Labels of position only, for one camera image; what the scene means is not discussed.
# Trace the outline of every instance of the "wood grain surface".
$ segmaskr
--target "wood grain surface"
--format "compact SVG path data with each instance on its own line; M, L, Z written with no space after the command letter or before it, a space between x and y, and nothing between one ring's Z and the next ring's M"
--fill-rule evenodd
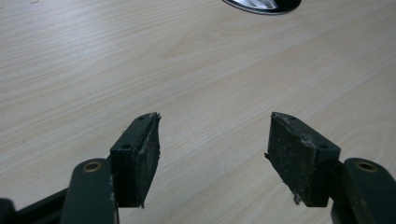
M142 114L162 114L145 209L121 223L331 223L266 160L272 111L396 176L396 2L0 0L0 197L66 188Z

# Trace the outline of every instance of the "wooden table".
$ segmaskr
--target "wooden table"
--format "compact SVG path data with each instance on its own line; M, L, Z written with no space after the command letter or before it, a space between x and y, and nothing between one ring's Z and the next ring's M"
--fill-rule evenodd
M396 176L396 2L304 0L259 16L220 0L0 1L0 197L66 188L158 111L145 209L121 223L331 223L297 206L267 150L272 111Z

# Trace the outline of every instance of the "light wood tabletop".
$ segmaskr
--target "light wood tabletop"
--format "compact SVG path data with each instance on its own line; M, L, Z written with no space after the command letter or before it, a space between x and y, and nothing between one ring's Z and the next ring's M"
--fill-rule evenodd
M295 205L267 150L273 111L396 176L396 2L0 1L0 197L17 209L159 112L145 209L121 223L332 223Z

